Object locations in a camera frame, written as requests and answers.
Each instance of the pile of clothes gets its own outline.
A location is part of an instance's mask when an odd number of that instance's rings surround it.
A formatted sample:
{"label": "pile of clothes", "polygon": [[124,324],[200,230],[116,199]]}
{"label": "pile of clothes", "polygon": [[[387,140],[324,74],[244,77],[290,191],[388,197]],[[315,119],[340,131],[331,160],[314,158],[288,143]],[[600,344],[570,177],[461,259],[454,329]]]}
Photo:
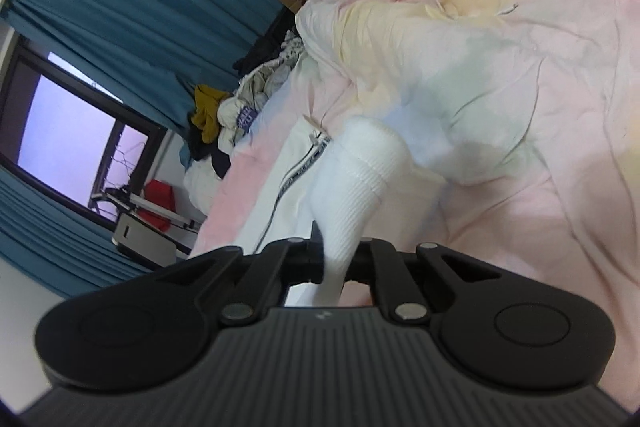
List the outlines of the pile of clothes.
{"label": "pile of clothes", "polygon": [[218,122],[222,126],[218,148],[231,154],[236,143],[258,117],[267,101],[289,78],[289,73],[305,50],[302,39],[287,32],[280,55],[246,75],[235,95],[220,102]]}
{"label": "pile of clothes", "polygon": [[267,101],[283,86],[305,50],[302,39],[287,32],[280,54],[244,76],[235,93],[196,86],[196,110],[189,118],[180,162],[187,169],[184,187],[191,203],[209,214],[218,184],[231,166],[229,156],[249,132]]}

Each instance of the red object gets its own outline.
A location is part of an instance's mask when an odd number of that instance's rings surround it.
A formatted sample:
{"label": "red object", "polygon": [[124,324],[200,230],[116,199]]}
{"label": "red object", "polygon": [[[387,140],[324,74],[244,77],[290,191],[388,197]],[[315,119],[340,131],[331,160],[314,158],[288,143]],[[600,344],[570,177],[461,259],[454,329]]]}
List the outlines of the red object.
{"label": "red object", "polygon": [[[146,201],[158,204],[162,206],[162,208],[175,212],[174,188],[171,185],[159,182],[158,180],[151,180],[145,185],[143,195]],[[171,221],[169,219],[158,216],[158,214],[154,214],[148,210],[139,210],[138,215],[161,232],[166,232],[169,230],[169,227],[171,227]]]}

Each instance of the blanket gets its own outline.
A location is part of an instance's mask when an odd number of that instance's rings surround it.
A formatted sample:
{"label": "blanket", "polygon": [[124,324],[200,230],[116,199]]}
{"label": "blanket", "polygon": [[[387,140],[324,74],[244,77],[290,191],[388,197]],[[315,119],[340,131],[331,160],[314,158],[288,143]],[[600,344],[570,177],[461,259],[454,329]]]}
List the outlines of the blanket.
{"label": "blanket", "polygon": [[199,251],[234,241],[300,116],[339,137],[366,115],[449,183],[425,240],[609,314],[600,384],[637,408],[638,1],[309,0],[308,56],[237,148]]}

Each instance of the black device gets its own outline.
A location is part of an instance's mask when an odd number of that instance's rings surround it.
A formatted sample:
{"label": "black device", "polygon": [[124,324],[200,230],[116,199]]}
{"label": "black device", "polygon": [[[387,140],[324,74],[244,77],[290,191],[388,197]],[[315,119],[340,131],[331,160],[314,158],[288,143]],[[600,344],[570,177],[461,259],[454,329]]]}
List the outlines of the black device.
{"label": "black device", "polygon": [[621,426],[596,383],[614,347],[590,301],[457,251],[363,240],[374,305],[285,308],[322,240],[224,247],[45,315],[53,388],[29,427]]}

